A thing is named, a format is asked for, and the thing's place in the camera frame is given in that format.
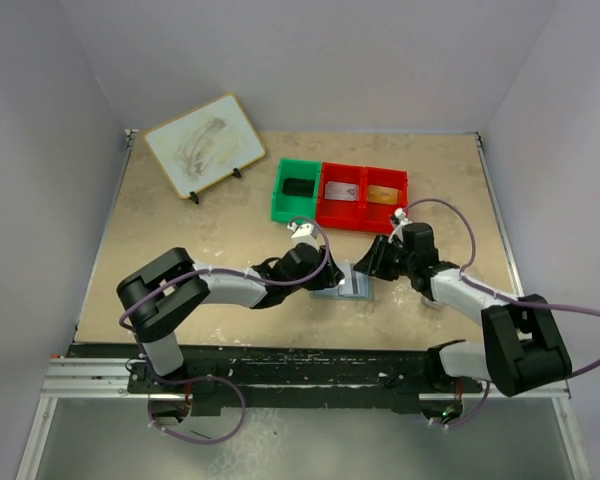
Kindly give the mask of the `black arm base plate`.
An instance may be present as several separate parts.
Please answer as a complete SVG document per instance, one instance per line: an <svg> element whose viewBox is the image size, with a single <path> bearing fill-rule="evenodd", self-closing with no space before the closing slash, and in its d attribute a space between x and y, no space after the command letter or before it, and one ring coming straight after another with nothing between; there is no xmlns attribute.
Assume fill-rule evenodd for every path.
<svg viewBox="0 0 600 480"><path fill-rule="evenodd" d="M444 374L435 347L427 350L355 350L185 346L184 375L158 380L129 344L74 344L75 359L120 359L128 390L158 399L189 400L194 416L224 408L421 410L421 397L453 403L457 393L476 394L475 380Z"/></svg>

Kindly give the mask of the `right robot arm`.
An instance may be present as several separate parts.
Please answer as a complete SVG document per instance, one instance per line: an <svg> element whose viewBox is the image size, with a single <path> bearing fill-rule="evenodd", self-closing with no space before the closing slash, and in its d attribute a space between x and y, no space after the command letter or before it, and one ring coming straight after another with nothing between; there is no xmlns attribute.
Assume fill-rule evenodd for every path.
<svg viewBox="0 0 600 480"><path fill-rule="evenodd" d="M539 295L510 299L464 278L458 265L439 258L433 229L426 223L404 226L397 241L376 236L354 270L385 281L406 277L423 298L481 327L480 344L457 341L435 349L438 358L425 366L424 376L436 391L447 391L460 377L470 377L489 381L500 393L513 397L573 373L546 300Z"/></svg>

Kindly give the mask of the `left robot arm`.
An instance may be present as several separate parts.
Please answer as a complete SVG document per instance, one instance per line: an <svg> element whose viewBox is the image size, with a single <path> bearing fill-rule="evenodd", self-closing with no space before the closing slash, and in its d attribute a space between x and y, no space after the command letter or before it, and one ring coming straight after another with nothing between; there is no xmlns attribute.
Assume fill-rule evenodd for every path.
<svg viewBox="0 0 600 480"><path fill-rule="evenodd" d="M116 293L152 365L151 381L174 392L186 378L175 331L194 309L211 304L272 308L300 289L335 288L344 278L325 246L299 243L282 257L243 271L196 262L177 247L122 280Z"/></svg>

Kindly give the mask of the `teal leather card holder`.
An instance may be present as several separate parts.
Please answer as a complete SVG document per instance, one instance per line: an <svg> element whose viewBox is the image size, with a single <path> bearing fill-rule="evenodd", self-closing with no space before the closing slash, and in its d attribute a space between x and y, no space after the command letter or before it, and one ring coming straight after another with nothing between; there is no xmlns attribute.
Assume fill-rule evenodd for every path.
<svg viewBox="0 0 600 480"><path fill-rule="evenodd" d="M330 300L364 300L374 299L372 279L353 269L350 262L339 263L344 279L334 288L313 291L311 296L317 299Z"/></svg>

